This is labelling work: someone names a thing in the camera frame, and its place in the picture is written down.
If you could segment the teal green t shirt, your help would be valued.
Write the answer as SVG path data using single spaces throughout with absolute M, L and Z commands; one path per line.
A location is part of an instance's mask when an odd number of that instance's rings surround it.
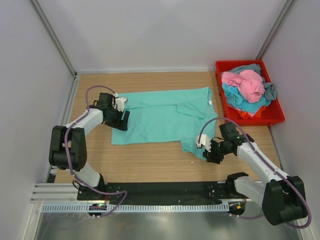
M 122 93 L 129 111 L 127 130 L 112 130 L 112 145 L 166 143 L 178 141 L 183 152 L 203 160 L 203 149 L 196 147 L 202 133 L 213 138 L 217 117 L 209 87 L 183 90 Z

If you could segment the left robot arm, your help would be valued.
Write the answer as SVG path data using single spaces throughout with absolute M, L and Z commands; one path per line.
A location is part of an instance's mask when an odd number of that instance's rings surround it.
M 85 112 L 66 125 L 56 125 L 51 132 L 49 163 L 68 170 L 79 183 L 79 191 L 101 200 L 107 190 L 103 176 L 87 162 L 86 136 L 104 124 L 120 131 L 128 130 L 130 112 L 125 110 L 128 99 L 117 93 L 100 93 L 98 100 L 88 104 Z

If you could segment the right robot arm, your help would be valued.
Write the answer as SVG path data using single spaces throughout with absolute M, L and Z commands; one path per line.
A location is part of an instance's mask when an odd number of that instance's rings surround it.
M 219 129 L 220 141 L 207 136 L 203 129 L 195 139 L 196 147 L 204 148 L 202 155 L 206 161 L 220 164 L 226 155 L 234 154 L 247 163 L 260 179 L 256 182 L 244 172 L 228 175 L 226 194 L 231 198 L 242 195 L 251 199 L 261 207 L 264 217 L 273 226 L 287 224 L 294 227 L 292 221 L 307 218 L 304 225 L 296 228 L 308 227 L 312 216 L 303 180 L 277 167 L 234 121 L 227 120 Z

